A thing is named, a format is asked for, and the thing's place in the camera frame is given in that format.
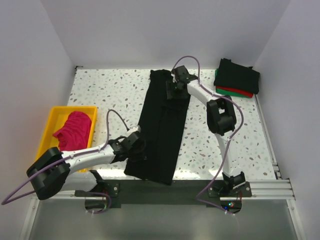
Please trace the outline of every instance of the white wall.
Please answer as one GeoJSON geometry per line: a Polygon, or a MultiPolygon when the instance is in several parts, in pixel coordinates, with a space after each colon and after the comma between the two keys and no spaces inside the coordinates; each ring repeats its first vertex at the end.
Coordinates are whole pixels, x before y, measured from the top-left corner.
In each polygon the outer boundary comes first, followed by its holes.
{"type": "Polygon", "coordinates": [[[253,65],[290,0],[41,1],[76,65],[170,68],[194,55],[214,68],[253,65]]]}
{"type": "Polygon", "coordinates": [[[320,2],[291,0],[255,68],[276,159],[310,240],[320,237],[320,2]]]}
{"type": "MultiPolygon", "coordinates": [[[[2,201],[27,179],[50,108],[66,103],[73,65],[39,0],[1,1],[0,33],[2,201]]],[[[19,238],[29,202],[0,205],[1,240],[19,238]]]]}

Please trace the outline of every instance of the cable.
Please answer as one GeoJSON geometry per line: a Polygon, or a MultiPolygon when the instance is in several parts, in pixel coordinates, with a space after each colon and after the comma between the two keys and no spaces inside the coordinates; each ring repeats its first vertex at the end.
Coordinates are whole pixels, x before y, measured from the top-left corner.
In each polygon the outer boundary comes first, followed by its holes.
{"type": "MultiPolygon", "coordinates": [[[[109,114],[110,112],[114,112],[118,115],[118,117],[121,119],[121,121],[123,122],[126,130],[128,131],[129,128],[125,122],[125,120],[120,116],[120,114],[113,110],[113,109],[109,109],[108,112],[106,113],[106,141],[105,141],[105,144],[101,147],[101,149],[103,150],[104,148],[106,148],[106,146],[108,145],[108,142],[109,142],[109,114]]],[[[91,154],[91,153],[96,153],[98,152],[99,149],[95,149],[95,150],[88,150],[88,151],[83,151],[83,152],[79,152],[79,153],[76,153],[74,154],[73,156],[74,157],[78,157],[78,156],[81,156],[81,155],[85,155],[85,154],[91,154]]],[[[30,194],[33,194],[35,193],[36,191],[30,191],[30,192],[26,192],[24,194],[21,194],[19,196],[16,196],[14,198],[11,198],[13,195],[15,195],[20,189],[22,189],[27,183],[31,182],[32,179],[34,179],[35,177],[37,177],[39,174],[45,172],[46,170],[52,168],[52,167],[55,167],[56,165],[66,161],[66,160],[69,160],[71,159],[71,156],[67,156],[67,157],[64,157],[62,159],[59,159],[51,164],[49,164],[48,166],[45,166],[44,168],[40,169],[39,171],[37,171],[35,174],[33,174],[31,177],[29,177],[25,182],[23,182],[21,185],[19,185],[15,190],[13,190],[11,193],[9,193],[9,195],[1,202],[1,205],[6,205],[6,204],[9,204],[17,199],[20,199],[20,198],[23,198],[25,196],[28,196],[30,194]]],[[[100,195],[100,196],[104,196],[106,198],[109,199],[109,204],[107,206],[106,209],[102,210],[102,211],[99,211],[99,212],[94,212],[93,214],[97,214],[97,213],[103,213],[105,212],[110,206],[111,206],[111,197],[106,194],[106,193],[100,193],[100,192],[91,192],[91,194],[95,194],[95,195],[100,195]]]]}
{"type": "Polygon", "coordinates": [[[225,211],[226,213],[232,214],[231,212],[226,211],[224,208],[222,208],[221,206],[219,206],[219,205],[217,205],[217,204],[215,204],[215,203],[213,203],[213,202],[205,201],[205,200],[202,200],[202,199],[199,199],[199,198],[200,198],[200,196],[201,196],[203,193],[205,193],[205,191],[206,191],[208,188],[210,188],[210,187],[212,186],[213,182],[216,180],[216,178],[217,178],[218,175],[220,174],[220,172],[221,172],[221,170],[222,170],[222,168],[223,168],[223,166],[224,166],[224,164],[225,164],[226,158],[227,158],[227,152],[228,152],[228,150],[229,150],[229,146],[230,146],[231,140],[232,140],[232,138],[237,134],[237,132],[240,130],[240,128],[241,128],[241,127],[243,126],[243,124],[244,124],[244,113],[242,112],[241,108],[240,108],[234,101],[232,101],[231,99],[229,99],[229,98],[227,98],[227,97],[225,97],[225,96],[222,96],[222,95],[220,95],[220,94],[214,94],[213,92],[211,92],[210,90],[208,90],[204,85],[202,85],[202,83],[201,83],[201,81],[200,81],[200,62],[199,62],[199,60],[198,60],[197,58],[195,58],[194,56],[186,55],[186,56],[181,57],[181,58],[175,63],[175,65],[173,66],[172,69],[174,69],[174,68],[176,67],[176,65],[177,65],[182,59],[185,59],[185,58],[191,58],[191,59],[194,59],[194,60],[196,61],[197,65],[198,65],[198,83],[199,83],[199,86],[200,86],[203,90],[205,90],[208,94],[212,95],[213,97],[222,98],[222,99],[227,100],[227,101],[229,101],[230,103],[232,103],[232,104],[238,109],[238,111],[240,112],[240,115],[241,115],[241,123],[240,123],[239,127],[230,135],[229,140],[228,140],[228,142],[227,142],[227,144],[226,144],[225,152],[224,152],[224,155],[223,155],[223,158],[222,158],[221,165],[220,165],[220,167],[219,167],[219,169],[218,169],[218,172],[217,172],[216,175],[213,177],[213,179],[209,182],[209,184],[208,184],[204,189],[202,189],[202,190],[196,195],[196,197],[195,197],[196,200],[199,201],[199,202],[212,205],[212,206],[214,206],[214,207],[216,207],[216,208],[219,208],[219,209],[225,211]]]}
{"type": "Polygon", "coordinates": [[[94,211],[94,210],[88,211],[89,213],[91,213],[91,214],[102,214],[102,213],[104,213],[105,211],[107,211],[107,210],[111,207],[112,200],[111,200],[111,197],[110,197],[107,193],[102,193],[102,192],[90,192],[90,194],[100,195],[100,196],[103,196],[103,197],[108,198],[109,204],[108,204],[104,209],[101,209],[101,210],[99,210],[99,211],[94,211]]]}

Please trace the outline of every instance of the black cloth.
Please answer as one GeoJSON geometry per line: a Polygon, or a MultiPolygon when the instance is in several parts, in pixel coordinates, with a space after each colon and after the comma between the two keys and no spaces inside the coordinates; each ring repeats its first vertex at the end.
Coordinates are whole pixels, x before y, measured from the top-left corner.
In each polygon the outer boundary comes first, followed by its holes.
{"type": "Polygon", "coordinates": [[[224,58],[220,60],[214,85],[258,94],[259,77],[260,73],[252,70],[252,68],[235,64],[224,58]]]}
{"type": "Polygon", "coordinates": [[[146,160],[128,161],[126,175],[170,185],[185,127],[188,99],[167,100],[168,70],[151,70],[139,126],[146,139],[146,160]]]}

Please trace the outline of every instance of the pink towel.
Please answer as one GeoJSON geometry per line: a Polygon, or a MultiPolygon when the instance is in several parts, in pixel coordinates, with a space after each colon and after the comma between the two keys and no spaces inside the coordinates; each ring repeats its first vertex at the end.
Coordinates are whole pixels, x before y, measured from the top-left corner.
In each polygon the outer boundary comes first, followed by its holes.
{"type": "Polygon", "coordinates": [[[59,140],[60,151],[75,151],[87,148],[91,119],[81,111],[70,113],[63,127],[53,136],[59,140]]]}

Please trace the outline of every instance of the speckled white tabletop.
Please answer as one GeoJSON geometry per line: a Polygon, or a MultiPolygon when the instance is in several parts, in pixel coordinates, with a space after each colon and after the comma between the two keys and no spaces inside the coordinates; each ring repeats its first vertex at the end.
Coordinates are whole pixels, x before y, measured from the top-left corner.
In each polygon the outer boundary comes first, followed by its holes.
{"type": "MultiPolygon", "coordinates": [[[[106,113],[118,111],[128,126],[137,125],[149,86],[150,69],[78,69],[69,97],[69,106],[97,106],[98,117],[92,146],[106,140],[106,113]]],[[[202,83],[214,88],[214,70],[202,70],[202,83]]],[[[272,158],[254,98],[232,97],[241,106],[244,126],[231,144],[236,145],[238,161],[247,180],[276,179],[272,158]]],[[[240,114],[236,112],[237,126],[240,114]]],[[[115,114],[110,115],[111,138],[126,132],[115,114]]],[[[218,142],[208,130],[205,106],[191,96],[174,180],[210,180],[222,161],[218,142]]],[[[95,166],[104,178],[137,179],[126,176],[126,162],[95,166]]]]}

